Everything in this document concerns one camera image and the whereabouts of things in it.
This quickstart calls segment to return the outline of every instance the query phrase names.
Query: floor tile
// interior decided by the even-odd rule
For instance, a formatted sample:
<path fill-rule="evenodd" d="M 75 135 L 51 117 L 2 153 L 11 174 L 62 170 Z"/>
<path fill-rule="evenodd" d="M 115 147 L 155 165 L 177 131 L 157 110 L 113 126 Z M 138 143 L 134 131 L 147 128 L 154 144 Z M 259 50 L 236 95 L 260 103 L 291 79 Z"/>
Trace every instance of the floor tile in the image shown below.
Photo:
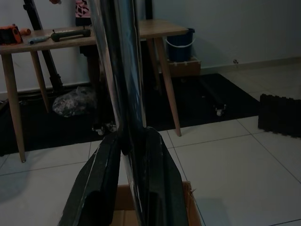
<path fill-rule="evenodd" d="M 0 156 L 0 168 L 3 165 L 3 163 L 5 162 L 5 160 L 7 159 L 8 154 L 4 155 L 4 156 Z"/>
<path fill-rule="evenodd" d="M 24 163 L 21 163 L 19 153 L 10 154 L 0 169 L 0 175 L 84 162 L 89 149 L 90 142 L 26 152 Z"/>
<path fill-rule="evenodd" d="M 301 218 L 301 185 L 251 135 L 175 148 L 206 226 Z"/>
<path fill-rule="evenodd" d="M 279 89 L 301 85 L 301 70 L 284 70 L 247 76 L 265 89 Z"/>
<path fill-rule="evenodd" d="M 251 134 L 254 133 L 262 133 L 264 132 L 263 129 L 258 128 L 258 116 L 253 116 L 253 117 L 248 117 L 248 118 L 243 118 L 243 119 L 238 119 L 240 124 L 243 125 L 243 127 L 246 128 Z"/>
<path fill-rule="evenodd" d="M 301 220 L 280 224 L 277 226 L 301 226 Z"/>
<path fill-rule="evenodd" d="M 260 84 L 252 81 L 251 79 L 243 76 L 240 73 L 226 73 L 223 76 L 236 86 L 240 87 L 244 92 L 250 93 L 265 90 L 265 88 Z"/>
<path fill-rule="evenodd" d="M 185 127 L 181 128 L 181 132 L 182 136 L 178 137 L 174 129 L 168 131 L 174 147 L 249 134 L 237 120 Z"/>
<path fill-rule="evenodd" d="M 301 99 L 301 86 L 294 86 L 284 89 L 271 89 L 275 95 L 286 98 Z"/>
<path fill-rule="evenodd" d="M 94 152 L 96 151 L 96 149 L 98 148 L 98 146 L 100 145 L 101 142 L 102 142 L 102 140 L 97 140 L 97 141 L 91 142 L 89 158 L 91 158 L 91 156 L 94 154 Z"/>
<path fill-rule="evenodd" d="M 254 93 L 249 93 L 249 95 L 251 95 L 253 98 L 255 98 L 256 100 L 260 101 L 260 96 L 262 94 L 266 94 L 266 95 L 274 95 L 273 93 L 269 92 L 269 91 L 260 91 L 260 92 L 254 92 Z"/>
<path fill-rule="evenodd" d="M 127 180 L 127 171 L 125 167 L 125 156 L 122 156 L 120 159 L 120 167 L 119 167 L 119 178 L 118 178 L 118 185 L 127 185 L 128 180 Z"/>
<path fill-rule="evenodd" d="M 0 176 L 0 225 L 56 226 L 83 165 Z"/>
<path fill-rule="evenodd" d="M 301 139 L 273 133 L 254 137 L 301 182 Z"/>
<path fill-rule="evenodd" d="M 173 147 L 173 144 L 171 143 L 171 140 L 170 140 L 170 138 L 169 138 L 169 135 L 168 135 L 167 130 L 165 130 L 165 131 L 160 131 L 159 133 L 161 134 L 161 136 L 162 136 L 162 138 L 163 138 L 163 141 L 164 141 L 166 147 L 167 147 L 167 148 Z"/>

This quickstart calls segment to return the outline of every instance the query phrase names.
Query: black rug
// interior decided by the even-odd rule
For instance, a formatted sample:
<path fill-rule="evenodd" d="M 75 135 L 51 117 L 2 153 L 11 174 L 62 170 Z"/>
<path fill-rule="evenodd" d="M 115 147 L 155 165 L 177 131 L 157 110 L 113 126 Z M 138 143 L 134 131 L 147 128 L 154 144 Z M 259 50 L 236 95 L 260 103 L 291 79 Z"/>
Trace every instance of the black rug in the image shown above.
<path fill-rule="evenodd" d="M 222 97 L 228 108 L 218 117 L 198 83 L 199 77 L 173 79 L 175 98 L 181 127 L 201 125 L 258 115 L 259 102 L 219 74 L 203 76 Z M 145 85 L 147 125 L 156 130 L 174 128 L 166 91 L 162 96 L 151 85 Z M 101 140 L 91 131 L 92 115 L 64 118 L 46 113 L 42 99 L 26 101 L 21 105 L 26 151 Z M 0 155 L 17 153 L 16 137 L 9 108 L 0 113 Z"/>

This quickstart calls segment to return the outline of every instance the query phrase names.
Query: baseboard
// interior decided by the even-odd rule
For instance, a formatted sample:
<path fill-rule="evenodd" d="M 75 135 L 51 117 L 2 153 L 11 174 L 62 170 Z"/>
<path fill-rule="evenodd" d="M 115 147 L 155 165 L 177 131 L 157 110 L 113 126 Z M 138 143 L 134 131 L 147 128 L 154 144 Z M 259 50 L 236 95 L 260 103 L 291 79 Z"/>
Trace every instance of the baseboard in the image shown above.
<path fill-rule="evenodd" d="M 238 65 L 225 65 L 225 66 L 217 66 L 217 67 L 207 67 L 201 69 L 201 75 L 203 74 L 213 74 L 213 73 L 225 73 L 225 72 L 235 72 L 235 71 L 243 71 L 243 70 L 252 70 L 252 69 L 261 69 L 265 67 L 276 67 L 276 66 L 284 66 L 284 65 L 292 65 L 292 64 L 300 64 L 301 57 L 291 57 L 279 60 L 268 60 L 268 61 L 260 61 L 246 64 L 238 64 Z M 87 85 L 87 82 L 79 82 L 79 83 L 70 83 L 64 85 L 64 87 L 76 87 L 80 85 Z M 39 91 L 39 88 L 22 90 L 18 92 L 19 95 L 28 92 Z M 0 100 L 6 100 L 8 98 L 7 92 L 0 93 Z"/>
<path fill-rule="evenodd" d="M 78 82 L 78 83 L 69 83 L 69 84 L 64 85 L 63 87 L 64 87 L 64 89 L 70 89 L 70 88 L 76 88 L 77 86 L 87 86 L 87 85 L 89 85 L 89 82 Z M 52 86 L 46 87 L 46 90 L 48 93 L 52 93 L 53 88 L 52 88 Z M 40 92 L 39 88 L 24 89 L 24 90 L 18 91 L 18 96 L 21 97 L 21 96 L 29 95 L 29 94 L 35 95 L 35 94 L 39 94 L 39 92 Z M 8 99 L 7 92 L 0 93 L 0 100 L 3 101 L 6 99 Z"/>
<path fill-rule="evenodd" d="M 260 61 L 246 64 L 238 64 L 238 65 L 225 65 L 225 66 L 217 66 L 217 67 L 208 67 L 201 69 L 201 75 L 203 74 L 213 74 L 213 73 L 222 73 L 222 72 L 235 72 L 235 71 L 243 71 L 243 70 L 254 70 L 261 69 L 266 67 L 277 67 L 277 66 L 285 66 L 292 64 L 300 64 L 301 57 L 291 57 L 279 60 L 268 60 L 268 61 Z"/>

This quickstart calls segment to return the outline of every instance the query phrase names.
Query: wooden crate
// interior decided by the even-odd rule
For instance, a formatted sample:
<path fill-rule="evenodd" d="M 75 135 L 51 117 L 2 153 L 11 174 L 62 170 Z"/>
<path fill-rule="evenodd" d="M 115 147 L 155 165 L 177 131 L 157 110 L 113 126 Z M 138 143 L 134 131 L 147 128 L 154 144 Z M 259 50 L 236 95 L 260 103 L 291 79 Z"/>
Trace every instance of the wooden crate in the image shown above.
<path fill-rule="evenodd" d="M 168 63 L 171 77 L 199 76 L 201 74 L 201 61 L 196 57 L 185 62 L 168 61 Z"/>

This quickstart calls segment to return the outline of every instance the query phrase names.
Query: small wheel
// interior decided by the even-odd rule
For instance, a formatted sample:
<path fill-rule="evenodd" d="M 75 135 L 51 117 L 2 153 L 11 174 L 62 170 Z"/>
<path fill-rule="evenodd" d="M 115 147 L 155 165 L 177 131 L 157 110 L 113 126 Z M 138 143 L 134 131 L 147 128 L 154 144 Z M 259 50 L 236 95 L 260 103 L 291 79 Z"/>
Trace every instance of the small wheel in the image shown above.
<path fill-rule="evenodd" d="M 222 109 L 219 109 L 216 111 L 216 115 L 219 117 L 221 117 L 223 114 L 224 114 L 224 110 L 222 110 Z"/>
<path fill-rule="evenodd" d="M 104 135 L 104 129 L 99 129 L 97 131 L 98 135 L 103 136 Z"/>

